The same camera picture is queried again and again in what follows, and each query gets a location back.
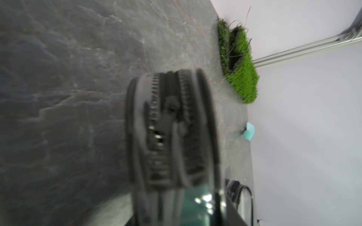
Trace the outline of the teal charger cube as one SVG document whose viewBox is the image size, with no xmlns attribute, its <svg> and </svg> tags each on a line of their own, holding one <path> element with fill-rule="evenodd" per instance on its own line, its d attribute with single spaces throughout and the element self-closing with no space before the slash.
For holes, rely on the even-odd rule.
<svg viewBox="0 0 362 226">
<path fill-rule="evenodd" d="M 206 184 L 185 189 L 180 226 L 211 226 L 215 212 L 213 198 Z"/>
</svg>

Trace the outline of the teal garden trowel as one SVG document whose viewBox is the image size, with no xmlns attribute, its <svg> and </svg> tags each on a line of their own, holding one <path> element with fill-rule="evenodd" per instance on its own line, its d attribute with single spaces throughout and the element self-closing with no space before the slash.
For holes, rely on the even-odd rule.
<svg viewBox="0 0 362 226">
<path fill-rule="evenodd" d="M 247 122 L 245 131 L 243 132 L 244 139 L 246 139 L 247 141 L 251 141 L 251 139 L 253 138 L 254 135 L 255 135 L 254 125 Z"/>
</svg>

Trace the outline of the green artificial grass mat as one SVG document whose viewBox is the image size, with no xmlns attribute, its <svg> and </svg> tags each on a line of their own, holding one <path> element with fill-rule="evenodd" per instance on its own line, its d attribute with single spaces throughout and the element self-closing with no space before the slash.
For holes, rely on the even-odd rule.
<svg viewBox="0 0 362 226">
<path fill-rule="evenodd" d="M 254 103 L 258 96 L 259 75 L 253 63 L 247 29 L 241 25 L 230 28 L 226 21 L 219 18 L 217 33 L 225 79 L 245 104 Z"/>
</svg>

